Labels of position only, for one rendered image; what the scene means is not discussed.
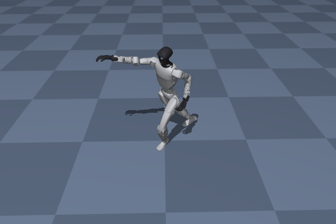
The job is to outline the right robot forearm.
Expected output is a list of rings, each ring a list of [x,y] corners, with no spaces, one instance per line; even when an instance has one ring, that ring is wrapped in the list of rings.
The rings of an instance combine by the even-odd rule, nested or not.
[[[117,56],[117,55],[114,55],[114,57],[118,58],[118,61],[114,61],[114,62],[128,63],[128,64],[132,62],[132,58],[133,58],[133,57],[124,57],[124,56]]]

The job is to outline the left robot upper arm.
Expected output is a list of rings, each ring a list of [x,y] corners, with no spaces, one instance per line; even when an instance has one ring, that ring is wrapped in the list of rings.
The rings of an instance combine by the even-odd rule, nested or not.
[[[173,72],[172,72],[172,75],[175,78],[183,79],[185,82],[188,82],[189,77],[191,77],[190,74],[185,73],[184,71],[179,70],[179,69],[176,69],[176,70],[174,69]]]

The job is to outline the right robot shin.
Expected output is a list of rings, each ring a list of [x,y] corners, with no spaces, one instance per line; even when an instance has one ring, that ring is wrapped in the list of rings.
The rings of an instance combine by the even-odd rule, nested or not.
[[[175,112],[178,113],[179,115],[183,116],[183,117],[186,117],[187,119],[190,119],[190,120],[193,119],[193,117],[188,114],[186,109],[183,109],[180,112],[177,112],[177,111],[175,111]]]

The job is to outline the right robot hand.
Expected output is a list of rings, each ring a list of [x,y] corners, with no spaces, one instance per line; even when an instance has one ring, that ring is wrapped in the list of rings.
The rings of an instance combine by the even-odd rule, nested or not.
[[[99,59],[102,59],[101,61],[104,61],[106,59],[111,59],[111,61],[118,61],[118,58],[117,57],[114,57],[114,55],[112,56],[109,56],[109,55],[104,55],[104,56],[99,56],[97,59],[96,59],[96,62],[98,62]]]

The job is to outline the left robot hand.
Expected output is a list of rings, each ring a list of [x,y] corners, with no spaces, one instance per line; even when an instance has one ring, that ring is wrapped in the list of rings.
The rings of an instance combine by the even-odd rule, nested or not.
[[[183,101],[181,102],[181,104],[178,106],[178,108],[175,108],[177,111],[182,111],[184,108],[186,108],[186,104],[187,104],[187,101],[189,100],[190,96],[188,95],[185,98],[183,98]]]

